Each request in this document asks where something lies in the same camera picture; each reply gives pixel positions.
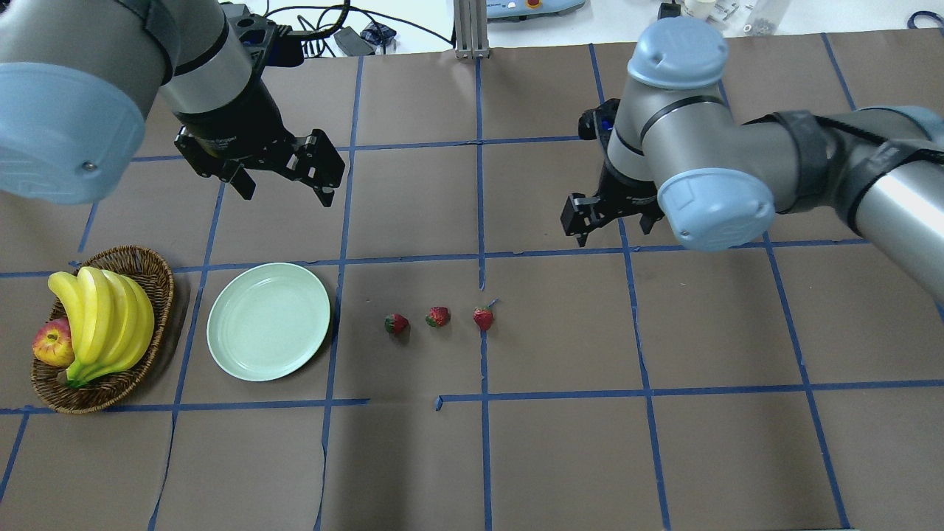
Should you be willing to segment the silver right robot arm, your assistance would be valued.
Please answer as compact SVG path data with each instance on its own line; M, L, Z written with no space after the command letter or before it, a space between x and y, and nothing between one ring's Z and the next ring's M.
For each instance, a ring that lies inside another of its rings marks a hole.
M722 98L729 45L688 17L654 21L627 62L622 97L583 112L600 143L593 195L569 195L566 235L637 215L667 221L678 244L716 252L767 232L778 214L830 207L935 300L943 294L942 117L873 105L821 117L771 112L739 125Z

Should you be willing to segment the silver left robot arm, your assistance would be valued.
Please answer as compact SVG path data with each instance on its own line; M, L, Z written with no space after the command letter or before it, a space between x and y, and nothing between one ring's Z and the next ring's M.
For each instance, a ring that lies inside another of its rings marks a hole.
M247 201L251 170L333 204L345 165L327 134L293 135L264 84L301 65L296 32L217 1L4 1L2 191L58 204L110 195L161 98L195 174Z

